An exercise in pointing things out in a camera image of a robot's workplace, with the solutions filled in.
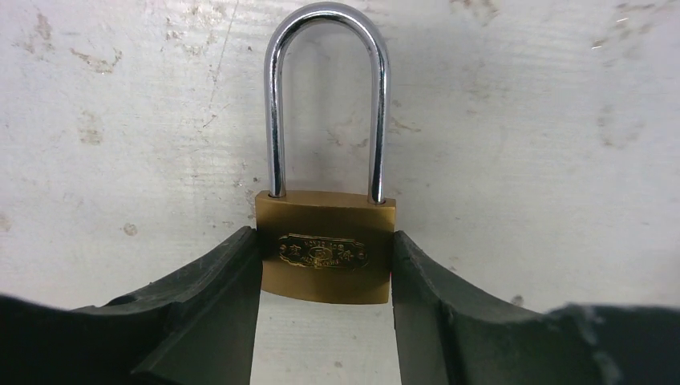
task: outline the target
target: brass padlock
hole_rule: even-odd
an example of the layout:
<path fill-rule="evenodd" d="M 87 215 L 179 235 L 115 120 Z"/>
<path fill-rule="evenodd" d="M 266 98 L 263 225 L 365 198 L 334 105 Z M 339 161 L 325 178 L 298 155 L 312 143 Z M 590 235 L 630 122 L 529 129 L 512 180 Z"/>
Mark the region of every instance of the brass padlock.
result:
<path fill-rule="evenodd" d="M 344 192 L 285 190 L 283 58 L 293 38 L 318 22 L 348 27 L 370 54 L 373 91 L 368 199 Z M 396 201 L 383 197 L 390 63 L 377 27 L 343 4 L 312 4 L 292 13 L 269 41 L 265 103 L 270 189 L 255 198 L 257 234 L 264 255 L 262 289 L 315 302 L 387 302 Z"/>

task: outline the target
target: scratch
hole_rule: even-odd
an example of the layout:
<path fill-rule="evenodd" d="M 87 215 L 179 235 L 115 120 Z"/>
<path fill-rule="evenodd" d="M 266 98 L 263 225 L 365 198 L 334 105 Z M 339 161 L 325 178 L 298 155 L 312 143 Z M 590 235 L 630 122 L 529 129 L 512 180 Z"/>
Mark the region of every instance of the scratch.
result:
<path fill-rule="evenodd" d="M 212 121 L 215 120 L 215 118 L 217 118 L 217 115 L 212 114 L 212 117 L 210 118 L 210 120 L 208 120 L 208 122 L 206 124 L 203 125 L 203 128 L 208 127 L 208 125 L 211 124 Z"/>
<path fill-rule="evenodd" d="M 503 151 L 505 150 L 505 142 L 507 141 L 508 141 L 508 128 L 506 128 L 505 126 L 500 126 L 500 144 L 498 145 L 496 154 L 493 156 L 494 162 L 497 162 L 498 159 L 500 159 L 500 156 L 503 154 Z"/>
<path fill-rule="evenodd" d="M 238 9 L 238 2 L 234 6 L 234 11 L 232 12 L 232 18 L 229 20 L 229 26 L 227 27 L 227 35 L 225 36 L 225 43 L 222 44 L 222 53 L 220 54 L 220 61 L 217 62 L 217 69 L 215 70 L 215 75 L 212 77 L 212 93 L 210 94 L 210 103 L 208 108 L 213 105 L 213 99 L 215 98 L 215 91 L 217 91 L 217 76 L 220 74 L 220 67 L 222 67 L 222 59 L 225 57 L 225 50 L 227 49 L 227 41 L 229 40 L 229 33 L 232 31 L 233 20 L 236 17 L 236 10 Z"/>
<path fill-rule="evenodd" d="M 338 135 L 334 134 L 329 129 L 326 129 L 326 132 L 328 132 L 328 135 L 330 135 L 330 138 L 328 139 L 329 142 L 333 142 L 336 146 L 342 146 L 342 142 L 340 141 L 340 137 Z"/>

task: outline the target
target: padlock body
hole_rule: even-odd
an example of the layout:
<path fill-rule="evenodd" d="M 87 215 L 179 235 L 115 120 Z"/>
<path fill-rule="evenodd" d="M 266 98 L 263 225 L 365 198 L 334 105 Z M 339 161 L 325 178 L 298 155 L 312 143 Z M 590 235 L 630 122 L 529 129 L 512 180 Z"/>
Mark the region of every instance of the padlock body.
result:
<path fill-rule="evenodd" d="M 262 289 L 306 301 L 387 302 L 396 201 L 365 195 L 288 191 L 255 197 Z"/>

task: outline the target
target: white painted surface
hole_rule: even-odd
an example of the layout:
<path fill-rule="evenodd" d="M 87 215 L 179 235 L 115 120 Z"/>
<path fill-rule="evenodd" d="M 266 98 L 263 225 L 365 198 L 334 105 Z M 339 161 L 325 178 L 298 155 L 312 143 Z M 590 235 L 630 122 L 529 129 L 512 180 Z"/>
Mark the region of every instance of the white painted surface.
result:
<path fill-rule="evenodd" d="M 302 3 L 0 3 L 0 291 L 101 305 L 253 225 L 262 60 Z M 680 305 L 680 2 L 348 3 L 388 39 L 400 229 L 534 310 Z M 316 26 L 285 65 L 289 186 L 364 191 L 363 46 Z M 399 381 L 389 305 L 260 315 L 255 384 Z"/>

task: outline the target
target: shackle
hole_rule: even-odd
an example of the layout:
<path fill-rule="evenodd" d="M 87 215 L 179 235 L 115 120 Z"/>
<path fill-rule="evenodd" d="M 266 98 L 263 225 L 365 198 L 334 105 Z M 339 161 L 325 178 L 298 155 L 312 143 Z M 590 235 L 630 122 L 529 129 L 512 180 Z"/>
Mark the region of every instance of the shackle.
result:
<path fill-rule="evenodd" d="M 285 158 L 281 73 L 285 51 L 295 36 L 313 24 L 332 22 L 352 30 L 370 56 L 372 92 L 370 106 L 370 164 L 368 201 L 384 203 L 383 167 L 385 134 L 390 121 L 390 60 L 387 46 L 375 24 L 360 11 L 334 2 L 303 6 L 289 15 L 274 31 L 265 55 L 265 109 L 269 161 L 269 195 L 285 196 Z"/>

